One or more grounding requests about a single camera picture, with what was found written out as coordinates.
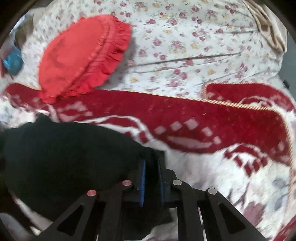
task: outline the red and white blanket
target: red and white blanket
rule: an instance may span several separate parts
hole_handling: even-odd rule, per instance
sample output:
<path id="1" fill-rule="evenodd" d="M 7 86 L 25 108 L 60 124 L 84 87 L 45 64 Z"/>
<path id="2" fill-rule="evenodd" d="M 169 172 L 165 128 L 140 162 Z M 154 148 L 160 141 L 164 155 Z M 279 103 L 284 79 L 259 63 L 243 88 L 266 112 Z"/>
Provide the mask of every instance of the red and white blanket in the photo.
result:
<path id="1" fill-rule="evenodd" d="M 296 225 L 293 101 L 259 83 L 210 83 L 203 94 L 183 99 L 95 90 L 48 105 L 36 90 L 11 84 L 0 100 L 0 121 L 17 127 L 43 112 L 54 121 L 125 133 L 165 151 L 167 167 L 192 187 L 218 189 L 268 240 L 284 240 Z M 49 225 L 21 206 L 38 228 Z M 177 238 L 175 221 L 155 227 L 144 240 Z"/>

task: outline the red pillow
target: red pillow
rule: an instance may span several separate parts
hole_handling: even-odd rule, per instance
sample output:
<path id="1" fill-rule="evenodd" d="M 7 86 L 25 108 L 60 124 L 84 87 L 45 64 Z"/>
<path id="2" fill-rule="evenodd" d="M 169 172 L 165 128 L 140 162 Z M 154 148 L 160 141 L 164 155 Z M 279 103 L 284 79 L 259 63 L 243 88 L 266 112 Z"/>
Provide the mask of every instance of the red pillow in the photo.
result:
<path id="1" fill-rule="evenodd" d="M 111 15 L 81 18 L 57 36 L 39 65 L 40 97 L 46 103 L 102 85 L 127 50 L 131 28 Z"/>

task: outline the gold rope trim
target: gold rope trim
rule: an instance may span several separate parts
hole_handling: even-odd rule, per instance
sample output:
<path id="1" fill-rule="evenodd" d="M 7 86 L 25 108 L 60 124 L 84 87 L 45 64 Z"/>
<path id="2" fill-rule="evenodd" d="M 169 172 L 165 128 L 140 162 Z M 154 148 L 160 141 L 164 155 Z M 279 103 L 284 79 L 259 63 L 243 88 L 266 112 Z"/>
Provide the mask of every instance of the gold rope trim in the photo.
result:
<path id="1" fill-rule="evenodd" d="M 231 85 L 239 85 L 239 84 L 261 84 L 261 85 L 264 85 L 264 86 L 268 86 L 268 87 L 272 87 L 270 85 L 267 85 L 267 84 L 264 84 L 264 83 L 257 83 L 257 82 L 239 82 L 239 83 L 226 83 L 226 82 L 209 82 L 207 84 L 205 84 L 203 86 L 203 90 L 202 90 L 202 95 L 204 98 L 207 98 L 207 86 L 210 85 L 210 84 L 231 84 Z M 283 123 L 285 125 L 285 130 L 287 132 L 287 135 L 288 135 L 288 138 L 289 138 L 289 154 L 290 154 L 290 164 L 289 164 L 289 168 L 290 168 L 290 185 L 289 185 L 289 189 L 288 189 L 288 193 L 289 193 L 289 199 L 288 199 L 288 202 L 287 202 L 287 205 L 286 205 L 286 210 L 285 210 L 285 217 L 286 217 L 286 213 L 287 213 L 287 209 L 288 209 L 288 206 L 290 206 L 291 202 L 290 202 L 290 197 L 291 197 L 291 193 L 292 193 L 292 188 L 293 188 L 293 185 L 294 185 L 294 176 L 295 176 L 295 170 L 294 170 L 294 155 L 293 155 L 293 143 L 292 143 L 292 131 L 291 131 L 291 128 L 289 126 L 289 123 L 286 121 L 286 119 L 282 116 L 282 114 L 274 109 L 274 108 L 267 108 L 268 110 L 270 111 L 273 111 L 275 113 L 277 113 L 281 119 L 283 120 Z"/>

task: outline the metal screw head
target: metal screw head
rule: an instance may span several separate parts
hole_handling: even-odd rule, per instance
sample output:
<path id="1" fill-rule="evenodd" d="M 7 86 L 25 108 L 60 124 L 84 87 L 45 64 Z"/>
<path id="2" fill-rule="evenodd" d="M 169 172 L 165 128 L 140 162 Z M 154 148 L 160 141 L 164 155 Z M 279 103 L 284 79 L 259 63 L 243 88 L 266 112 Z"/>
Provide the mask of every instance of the metal screw head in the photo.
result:
<path id="1" fill-rule="evenodd" d="M 130 180 L 124 180 L 124 181 L 122 182 L 122 185 L 128 187 L 128 186 L 131 185 L 131 181 L 130 181 Z"/>
<path id="2" fill-rule="evenodd" d="M 214 188 L 209 188 L 207 192 L 208 192 L 209 194 L 212 194 L 212 195 L 217 194 L 217 190 L 214 189 Z"/>
<path id="3" fill-rule="evenodd" d="M 89 190 L 89 191 L 87 192 L 87 196 L 89 196 L 89 197 L 96 196 L 96 190 Z"/>
<path id="4" fill-rule="evenodd" d="M 174 184 L 175 186 L 180 186 L 180 185 L 182 184 L 182 181 L 176 179 L 176 180 L 173 181 L 173 184 Z"/>

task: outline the floral bedsheet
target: floral bedsheet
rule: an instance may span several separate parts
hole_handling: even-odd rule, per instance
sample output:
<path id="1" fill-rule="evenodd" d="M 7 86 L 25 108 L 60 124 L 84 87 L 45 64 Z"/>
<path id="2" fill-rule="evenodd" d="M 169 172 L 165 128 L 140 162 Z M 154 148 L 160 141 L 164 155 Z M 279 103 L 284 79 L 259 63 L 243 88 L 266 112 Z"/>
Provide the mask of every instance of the floral bedsheet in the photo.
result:
<path id="1" fill-rule="evenodd" d="M 132 26 L 124 60 L 101 88 L 201 97 L 209 81 L 266 83 L 282 54 L 258 33 L 241 0 L 62 0 L 40 19 L 22 49 L 16 82 L 39 88 L 44 49 L 80 17 L 112 14 Z"/>

